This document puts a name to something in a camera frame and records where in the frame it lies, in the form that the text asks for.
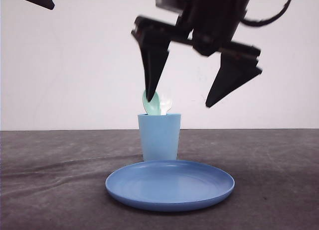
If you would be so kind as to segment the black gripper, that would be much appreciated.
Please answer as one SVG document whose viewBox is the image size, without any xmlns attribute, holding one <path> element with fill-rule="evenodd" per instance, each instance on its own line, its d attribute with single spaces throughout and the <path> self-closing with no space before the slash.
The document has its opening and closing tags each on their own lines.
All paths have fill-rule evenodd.
<svg viewBox="0 0 319 230">
<path fill-rule="evenodd" d="M 201 55 L 221 53 L 220 68 L 205 105 L 210 108 L 229 93 L 262 73 L 261 50 L 231 42 L 249 0 L 156 0 L 156 7 L 178 13 L 176 26 L 192 32 L 192 47 Z M 135 19 L 131 35 L 137 41 L 145 73 L 146 98 L 155 95 L 166 64 L 174 26 L 144 16 Z"/>
</svg>

